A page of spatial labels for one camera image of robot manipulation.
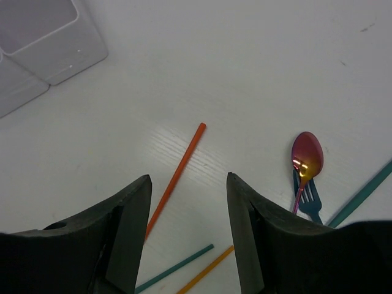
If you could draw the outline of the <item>iridescent ornate spoon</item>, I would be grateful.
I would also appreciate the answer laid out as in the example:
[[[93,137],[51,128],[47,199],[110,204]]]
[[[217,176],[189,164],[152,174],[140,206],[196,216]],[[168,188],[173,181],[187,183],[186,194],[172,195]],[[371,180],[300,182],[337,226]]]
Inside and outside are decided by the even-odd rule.
[[[291,161],[300,179],[292,209],[296,215],[307,183],[321,172],[324,164],[321,144],[312,132],[305,131],[297,136],[292,146]]]

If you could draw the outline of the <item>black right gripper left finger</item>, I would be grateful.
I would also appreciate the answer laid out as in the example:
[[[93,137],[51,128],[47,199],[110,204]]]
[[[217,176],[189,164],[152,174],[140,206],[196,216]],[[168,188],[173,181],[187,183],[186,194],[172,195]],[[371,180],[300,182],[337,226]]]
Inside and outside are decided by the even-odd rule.
[[[151,206],[143,175],[42,230],[1,234],[2,293],[134,293]]]

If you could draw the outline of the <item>dark blue fork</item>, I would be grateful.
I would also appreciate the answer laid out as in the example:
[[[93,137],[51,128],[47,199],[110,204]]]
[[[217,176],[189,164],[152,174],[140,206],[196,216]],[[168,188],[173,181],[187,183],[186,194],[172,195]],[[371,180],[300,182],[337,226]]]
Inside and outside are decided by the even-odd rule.
[[[313,222],[320,225],[323,224],[319,216],[319,212],[322,208],[322,203],[313,179],[311,179],[306,184],[301,194],[301,200],[299,202],[298,208],[302,213],[307,214]]]

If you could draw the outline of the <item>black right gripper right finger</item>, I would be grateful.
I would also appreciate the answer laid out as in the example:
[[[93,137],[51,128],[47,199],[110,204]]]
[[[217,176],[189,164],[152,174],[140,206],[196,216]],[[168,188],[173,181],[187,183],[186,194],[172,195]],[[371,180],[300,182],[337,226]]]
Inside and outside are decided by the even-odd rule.
[[[390,293],[391,222],[329,228],[292,214],[227,175],[242,293]]]

